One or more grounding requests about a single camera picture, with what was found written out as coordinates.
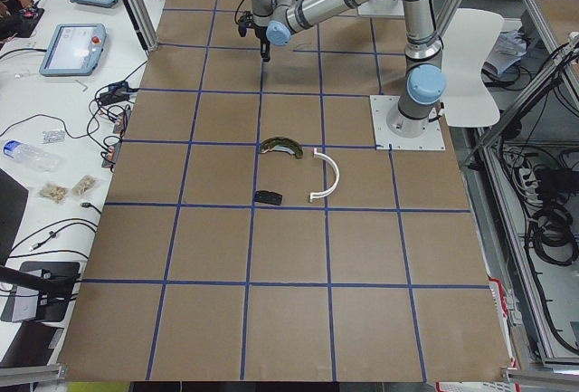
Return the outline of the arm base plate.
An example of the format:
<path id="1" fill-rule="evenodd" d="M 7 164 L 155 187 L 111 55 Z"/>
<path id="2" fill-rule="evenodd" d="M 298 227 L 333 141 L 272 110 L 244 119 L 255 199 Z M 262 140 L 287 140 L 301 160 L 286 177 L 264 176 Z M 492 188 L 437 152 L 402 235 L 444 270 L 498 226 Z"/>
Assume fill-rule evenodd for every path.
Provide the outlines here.
<path id="1" fill-rule="evenodd" d="M 404 19 L 403 0 L 370 0 L 357 8 L 363 17 Z"/>
<path id="2" fill-rule="evenodd" d="M 375 147 L 381 150 L 444 151 L 435 109 L 423 120 L 407 119 L 398 107 L 399 96 L 370 95 Z"/>

